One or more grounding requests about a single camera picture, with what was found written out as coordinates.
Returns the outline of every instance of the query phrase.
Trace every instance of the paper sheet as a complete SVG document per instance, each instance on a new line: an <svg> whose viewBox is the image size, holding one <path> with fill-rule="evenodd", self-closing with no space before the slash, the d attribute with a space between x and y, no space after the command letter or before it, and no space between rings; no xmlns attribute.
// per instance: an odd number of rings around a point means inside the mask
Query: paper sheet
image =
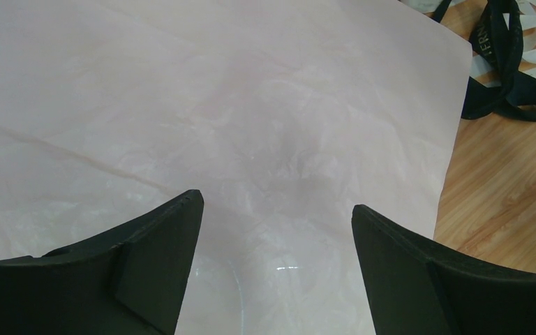
<svg viewBox="0 0 536 335"><path fill-rule="evenodd" d="M470 59L397 1L0 1L0 259L198 188L177 334L374 334L352 207L432 237Z"/></svg>

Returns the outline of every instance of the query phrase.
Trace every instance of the wooden floor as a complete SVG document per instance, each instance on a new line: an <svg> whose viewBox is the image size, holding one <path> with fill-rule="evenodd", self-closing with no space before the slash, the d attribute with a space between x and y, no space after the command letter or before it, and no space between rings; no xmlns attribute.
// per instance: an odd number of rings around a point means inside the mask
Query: wooden floor
<svg viewBox="0 0 536 335"><path fill-rule="evenodd" d="M466 37L485 3L467 0L442 23ZM535 123L494 114L461 120L435 240L489 262L536 271Z"/></svg>

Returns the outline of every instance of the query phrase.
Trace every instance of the black object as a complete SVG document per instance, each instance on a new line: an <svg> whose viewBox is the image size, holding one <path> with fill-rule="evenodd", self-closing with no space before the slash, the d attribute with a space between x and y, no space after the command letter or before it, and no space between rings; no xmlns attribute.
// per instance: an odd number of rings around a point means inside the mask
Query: black object
<svg viewBox="0 0 536 335"><path fill-rule="evenodd" d="M440 22L450 3L442 0L432 19ZM509 14L508 27L505 13ZM496 112L512 119L536 121L536 78L519 71L523 56L519 15L516 0L488 0L469 41L498 72L500 86L488 88L470 77L462 118L478 119Z"/></svg>
<svg viewBox="0 0 536 335"><path fill-rule="evenodd" d="M173 334L203 207L188 191L41 258L0 260L0 335Z"/></svg>
<svg viewBox="0 0 536 335"><path fill-rule="evenodd" d="M366 206L352 230L377 335L536 334L536 274L464 255Z"/></svg>

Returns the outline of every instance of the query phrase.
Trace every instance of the brown wooden surface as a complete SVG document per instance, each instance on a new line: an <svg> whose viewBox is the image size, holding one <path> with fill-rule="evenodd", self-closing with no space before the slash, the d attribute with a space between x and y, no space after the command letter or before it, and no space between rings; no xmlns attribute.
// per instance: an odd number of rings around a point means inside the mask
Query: brown wooden surface
<svg viewBox="0 0 536 335"><path fill-rule="evenodd" d="M466 38L486 0L450 8L442 23ZM521 64L521 70L533 67ZM461 120L435 240L499 265L536 271L536 124L490 115Z"/></svg>

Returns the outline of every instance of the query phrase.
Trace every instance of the crumpled paper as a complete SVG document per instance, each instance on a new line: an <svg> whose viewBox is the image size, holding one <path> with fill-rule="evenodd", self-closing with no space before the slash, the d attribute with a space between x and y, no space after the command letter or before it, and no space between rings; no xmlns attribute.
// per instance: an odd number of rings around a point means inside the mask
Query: crumpled paper
<svg viewBox="0 0 536 335"><path fill-rule="evenodd" d="M397 1L0 1L0 259L198 188L177 334L373 334L352 207L432 237L470 59Z"/></svg>

